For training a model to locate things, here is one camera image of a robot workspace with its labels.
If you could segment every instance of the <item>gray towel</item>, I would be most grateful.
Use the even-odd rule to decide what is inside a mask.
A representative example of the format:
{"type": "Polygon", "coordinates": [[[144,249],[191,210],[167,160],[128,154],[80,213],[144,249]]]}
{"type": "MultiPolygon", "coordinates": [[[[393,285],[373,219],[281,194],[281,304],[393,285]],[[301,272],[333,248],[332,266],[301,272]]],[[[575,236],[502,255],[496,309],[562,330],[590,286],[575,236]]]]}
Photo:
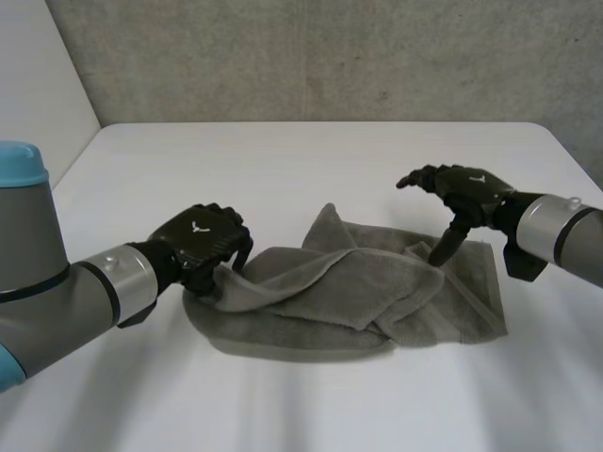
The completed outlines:
{"type": "Polygon", "coordinates": [[[327,204],[301,249],[265,250],[242,275],[216,268],[211,296],[185,295],[188,318],[218,349],[293,361],[506,334],[490,245],[465,241],[434,268],[436,241],[344,222],[327,204]]]}

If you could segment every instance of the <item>white table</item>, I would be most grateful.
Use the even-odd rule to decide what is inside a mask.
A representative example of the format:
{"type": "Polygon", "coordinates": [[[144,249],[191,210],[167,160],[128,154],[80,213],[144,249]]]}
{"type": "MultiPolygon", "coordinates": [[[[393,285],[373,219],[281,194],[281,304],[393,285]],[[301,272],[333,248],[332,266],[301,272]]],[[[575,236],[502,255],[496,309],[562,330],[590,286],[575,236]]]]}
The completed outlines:
{"type": "MultiPolygon", "coordinates": [[[[344,219],[441,234],[451,213],[404,173],[489,169],[524,191],[603,194],[529,123],[125,124],[103,130],[55,190],[72,260],[197,202],[233,205],[255,252],[299,246],[325,202],[344,219]]],[[[398,349],[355,363],[224,355],[172,287],[141,326],[114,330],[0,396],[0,450],[590,451],[603,448],[603,291],[550,266],[511,280],[492,243],[509,336],[398,349]]]]}

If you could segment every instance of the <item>logo on robotic hand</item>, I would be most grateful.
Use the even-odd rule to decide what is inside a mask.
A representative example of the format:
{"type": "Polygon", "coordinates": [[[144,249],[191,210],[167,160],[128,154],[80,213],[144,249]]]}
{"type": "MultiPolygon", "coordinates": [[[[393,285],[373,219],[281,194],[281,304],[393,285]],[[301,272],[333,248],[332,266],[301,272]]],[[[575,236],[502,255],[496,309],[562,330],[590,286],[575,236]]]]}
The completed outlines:
{"type": "Polygon", "coordinates": [[[211,231],[211,229],[209,228],[200,228],[197,226],[197,222],[193,221],[192,222],[192,232],[195,233],[209,233],[211,231]]]}
{"type": "Polygon", "coordinates": [[[482,184],[486,183],[486,176],[485,174],[482,175],[482,177],[471,177],[469,176],[469,180],[470,181],[475,181],[475,182],[481,182],[482,184]]]}

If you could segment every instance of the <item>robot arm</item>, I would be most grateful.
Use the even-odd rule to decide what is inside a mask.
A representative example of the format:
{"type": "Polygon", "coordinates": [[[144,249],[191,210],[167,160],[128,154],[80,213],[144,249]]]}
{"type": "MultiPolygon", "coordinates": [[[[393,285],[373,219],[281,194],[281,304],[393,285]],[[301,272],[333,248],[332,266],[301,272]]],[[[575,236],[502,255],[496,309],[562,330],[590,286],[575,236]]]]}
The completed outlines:
{"type": "Polygon", "coordinates": [[[253,241],[233,209],[193,206],[155,231],[70,265],[40,152],[0,143],[0,392],[114,326],[142,322],[172,283],[204,294],[253,241]]]}
{"type": "Polygon", "coordinates": [[[603,212],[578,198],[522,193],[484,170],[426,166],[412,171],[398,188],[419,186],[435,193],[454,212],[454,220],[430,255],[443,265],[471,228],[502,231],[509,276],[534,281],[554,264],[603,287],[603,212]]]}

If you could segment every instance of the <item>towel fold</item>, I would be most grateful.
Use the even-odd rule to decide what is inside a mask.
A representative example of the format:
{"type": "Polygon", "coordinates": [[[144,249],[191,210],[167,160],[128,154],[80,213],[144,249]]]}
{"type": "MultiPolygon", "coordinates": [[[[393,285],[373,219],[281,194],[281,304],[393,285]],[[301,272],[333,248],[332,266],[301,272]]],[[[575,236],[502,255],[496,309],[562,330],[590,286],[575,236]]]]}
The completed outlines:
{"type": "Polygon", "coordinates": [[[506,334],[490,245],[465,241],[434,268],[436,241],[342,221],[327,204],[300,249],[265,250],[241,275],[217,267],[214,293],[185,295],[188,318],[223,351],[293,361],[506,334]]]}

